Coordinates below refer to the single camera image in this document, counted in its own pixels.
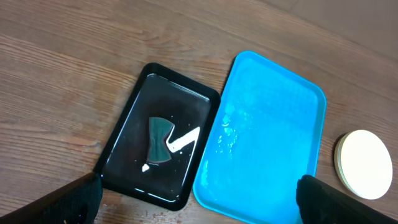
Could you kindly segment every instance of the wet surface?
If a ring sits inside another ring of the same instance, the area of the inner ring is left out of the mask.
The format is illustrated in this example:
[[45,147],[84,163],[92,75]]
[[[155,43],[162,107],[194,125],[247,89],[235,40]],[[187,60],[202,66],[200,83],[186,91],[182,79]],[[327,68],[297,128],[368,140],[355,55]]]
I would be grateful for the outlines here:
[[168,142],[178,143],[177,140],[203,127],[209,109],[210,102],[204,96],[158,75],[149,75],[103,169],[104,181],[167,202],[178,200],[196,140],[178,144],[180,149],[170,151],[172,158],[167,162],[149,163],[149,118],[173,123]]

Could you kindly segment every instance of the round container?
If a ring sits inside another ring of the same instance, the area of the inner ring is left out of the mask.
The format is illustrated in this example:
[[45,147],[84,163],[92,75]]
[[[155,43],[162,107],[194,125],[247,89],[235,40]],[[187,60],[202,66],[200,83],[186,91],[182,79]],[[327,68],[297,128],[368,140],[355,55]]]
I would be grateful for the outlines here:
[[343,136],[336,145],[338,177],[359,197],[382,197],[392,182],[392,162],[384,143],[373,133],[357,130]]

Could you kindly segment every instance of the black tray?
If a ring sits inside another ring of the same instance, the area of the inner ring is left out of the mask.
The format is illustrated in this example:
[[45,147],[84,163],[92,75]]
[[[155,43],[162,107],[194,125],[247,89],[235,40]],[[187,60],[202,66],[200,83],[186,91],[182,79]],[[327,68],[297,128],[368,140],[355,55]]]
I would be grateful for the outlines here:
[[[94,168],[103,187],[169,210],[183,208],[220,100],[217,91],[201,83],[158,63],[147,64]],[[149,117],[175,125],[170,142],[200,127],[195,148],[191,142],[170,153],[171,160],[149,164],[143,172],[141,167],[148,164]]]

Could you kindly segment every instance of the black object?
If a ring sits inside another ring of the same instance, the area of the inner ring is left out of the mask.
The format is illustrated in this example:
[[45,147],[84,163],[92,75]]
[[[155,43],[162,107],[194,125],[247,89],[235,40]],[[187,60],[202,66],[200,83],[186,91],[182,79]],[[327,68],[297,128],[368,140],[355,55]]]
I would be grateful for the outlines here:
[[296,201],[304,224],[398,223],[309,175],[298,181]]
[[93,223],[103,189],[98,174],[90,173],[0,218],[0,223]]
[[[220,101],[217,91],[158,63],[147,64],[94,168],[103,187],[169,210],[183,208]],[[200,128],[196,147],[191,142],[169,161],[147,163],[150,117],[175,125],[170,142]],[[150,169],[143,172],[143,165]]]

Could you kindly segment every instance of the white residue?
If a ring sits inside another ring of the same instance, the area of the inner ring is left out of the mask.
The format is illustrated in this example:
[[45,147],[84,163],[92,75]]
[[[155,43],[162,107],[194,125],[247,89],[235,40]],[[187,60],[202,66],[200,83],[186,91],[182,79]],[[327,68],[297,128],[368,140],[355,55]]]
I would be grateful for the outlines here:
[[144,164],[144,165],[142,166],[142,172],[145,172],[145,171],[147,171],[147,170],[149,170],[149,166],[148,166],[147,164]]

